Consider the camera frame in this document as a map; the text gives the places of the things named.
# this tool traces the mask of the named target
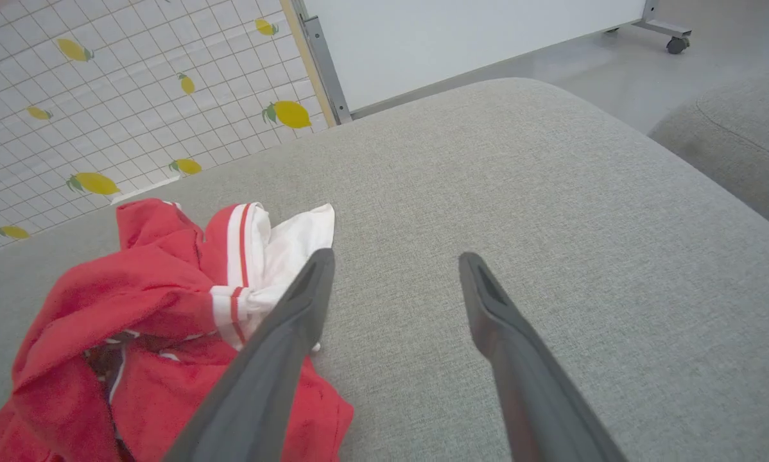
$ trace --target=glossy floor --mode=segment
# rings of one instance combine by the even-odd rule
[[[769,68],[769,0],[660,0],[657,19],[693,30],[681,55],[633,26],[576,38],[357,111],[363,117],[475,81],[531,77],[577,94],[640,132],[718,82]]]

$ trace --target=caster wheel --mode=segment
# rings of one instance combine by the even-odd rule
[[[670,55],[678,55],[679,53],[683,52],[685,49],[689,49],[690,47],[690,39],[689,37],[673,37],[670,39],[670,41],[667,43],[667,53]]]

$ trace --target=yellow lemon print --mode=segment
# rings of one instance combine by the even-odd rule
[[[107,195],[119,193],[119,188],[111,180],[111,178],[95,172],[77,173],[76,175],[71,175],[71,178],[68,179],[65,184],[67,184],[68,189],[71,191],[76,188],[80,191],[87,189],[89,192],[95,194]]]
[[[12,237],[13,239],[27,239],[30,237],[30,234],[19,226],[3,226],[0,228],[0,236]]]
[[[74,61],[89,61],[94,58],[94,53],[91,50],[86,49],[80,44],[77,44],[73,40],[67,38],[60,38],[56,41],[59,44],[59,49],[65,53],[65,56],[73,59]]]
[[[270,103],[267,108],[262,111],[262,120],[267,122],[269,119],[271,122],[276,122],[276,117],[279,118],[279,122],[284,123],[290,128],[305,128],[311,126],[311,118],[308,116],[305,108],[302,108],[300,103],[296,101],[277,101]]]
[[[51,114],[50,111],[43,111],[42,109],[37,108],[36,106],[29,107],[28,114],[30,114],[30,117],[38,118],[39,120],[48,120],[51,117],[53,117],[53,114]]]
[[[178,73],[177,77],[179,77],[180,85],[182,85],[182,90],[184,90],[185,93],[191,94],[194,92],[194,90],[196,90],[196,87],[193,85],[193,81],[191,81],[191,77],[188,77],[182,73]]]
[[[182,171],[188,175],[202,172],[202,166],[197,164],[196,161],[192,160],[191,158],[177,158],[171,162],[170,166],[168,166],[168,169],[176,170],[177,172]]]
[[[279,27],[276,24],[270,24],[262,18],[256,20],[256,30],[259,30],[261,35],[273,35],[279,32]]]

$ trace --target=gray cushion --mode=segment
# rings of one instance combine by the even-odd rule
[[[769,219],[769,71],[684,103],[650,135]]]
[[[479,252],[633,460],[769,457],[769,222],[613,117],[536,81],[408,103],[151,192],[205,223],[337,212],[315,365],[356,408],[344,460],[506,459],[469,338]],[[0,404],[69,266],[117,246],[98,210],[0,252]]]

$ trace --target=whiteboard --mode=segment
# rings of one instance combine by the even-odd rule
[[[351,112],[458,74],[638,21],[645,0],[305,0]]]

